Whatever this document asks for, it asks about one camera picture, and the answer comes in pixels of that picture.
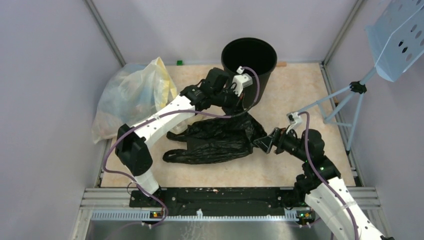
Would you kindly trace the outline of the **black plastic trash bag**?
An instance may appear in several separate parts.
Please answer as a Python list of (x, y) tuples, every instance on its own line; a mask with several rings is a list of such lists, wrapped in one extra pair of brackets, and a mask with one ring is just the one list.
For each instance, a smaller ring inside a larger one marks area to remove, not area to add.
[(167, 163), (206, 165), (225, 163), (253, 153), (254, 140), (267, 136), (264, 127), (249, 113), (234, 118), (211, 118), (194, 122), (167, 139), (186, 143), (186, 149), (163, 154)]

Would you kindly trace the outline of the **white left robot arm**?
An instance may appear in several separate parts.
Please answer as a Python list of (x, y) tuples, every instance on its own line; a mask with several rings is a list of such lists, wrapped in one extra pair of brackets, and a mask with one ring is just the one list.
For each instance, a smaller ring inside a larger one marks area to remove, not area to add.
[(149, 207), (160, 202), (159, 183), (151, 170), (150, 148), (171, 129), (189, 118), (207, 115), (206, 109), (217, 106), (236, 109), (241, 106), (243, 90), (251, 85), (260, 87), (256, 72), (240, 66), (230, 77), (214, 67), (198, 84), (185, 87), (168, 105), (145, 120), (122, 125), (115, 142), (115, 155), (130, 171), (130, 179), (143, 189), (141, 200)]

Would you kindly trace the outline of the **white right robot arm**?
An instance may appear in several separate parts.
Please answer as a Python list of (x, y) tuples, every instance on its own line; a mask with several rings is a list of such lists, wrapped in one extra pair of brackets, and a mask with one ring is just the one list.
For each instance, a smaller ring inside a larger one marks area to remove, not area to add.
[(275, 128), (254, 144), (265, 153), (288, 153), (303, 161), (303, 173), (296, 177), (292, 204), (311, 207), (330, 229), (332, 240), (388, 240), (365, 215), (334, 163), (325, 155), (319, 131), (310, 128), (307, 111), (287, 115), (289, 126)]

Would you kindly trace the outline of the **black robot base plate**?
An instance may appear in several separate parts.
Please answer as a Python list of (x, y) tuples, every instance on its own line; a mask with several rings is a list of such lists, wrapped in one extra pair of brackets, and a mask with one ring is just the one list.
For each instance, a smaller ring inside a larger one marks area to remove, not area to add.
[(139, 190), (130, 195), (131, 208), (168, 209), (170, 217), (193, 216), (201, 210), (206, 217), (284, 216), (312, 212), (291, 187), (168, 187), (152, 197)]

